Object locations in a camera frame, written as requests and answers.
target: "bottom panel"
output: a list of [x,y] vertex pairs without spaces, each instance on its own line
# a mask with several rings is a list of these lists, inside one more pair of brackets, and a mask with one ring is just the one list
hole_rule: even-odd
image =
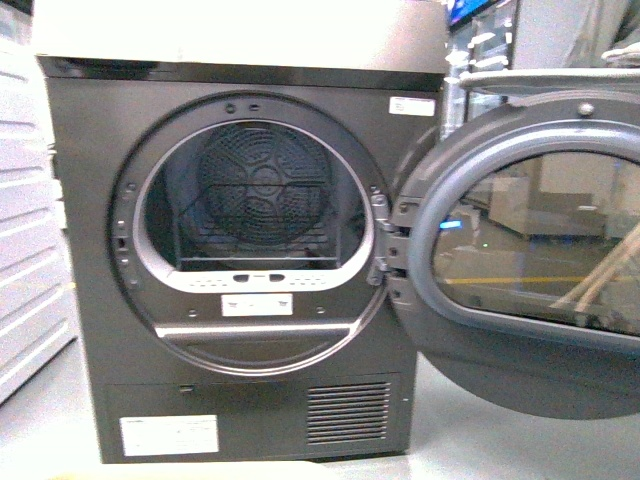
[[302,459],[409,446],[414,372],[210,385],[109,385],[105,463]]

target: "refrigerator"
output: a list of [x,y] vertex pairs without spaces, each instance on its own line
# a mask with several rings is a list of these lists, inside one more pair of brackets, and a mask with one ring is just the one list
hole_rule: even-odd
[[496,95],[467,93],[458,82],[465,72],[512,68],[517,7],[517,0],[449,3],[449,72],[445,78],[441,139],[506,101]]

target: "dryer top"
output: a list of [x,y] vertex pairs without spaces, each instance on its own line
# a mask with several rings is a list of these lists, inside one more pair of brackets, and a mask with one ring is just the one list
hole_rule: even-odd
[[37,54],[241,65],[444,73],[436,1],[40,2]]

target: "screw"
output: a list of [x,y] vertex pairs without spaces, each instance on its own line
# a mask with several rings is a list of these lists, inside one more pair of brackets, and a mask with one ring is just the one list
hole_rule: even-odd
[[596,108],[592,104],[587,102],[578,105],[578,114],[581,117],[590,117],[591,115],[593,115],[593,112],[595,110]]

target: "blue light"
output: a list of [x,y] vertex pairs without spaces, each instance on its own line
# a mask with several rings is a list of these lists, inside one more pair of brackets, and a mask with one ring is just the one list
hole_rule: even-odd
[[440,224],[440,229],[441,230],[448,230],[450,228],[462,228],[462,221],[461,220],[450,220],[448,222],[442,222]]

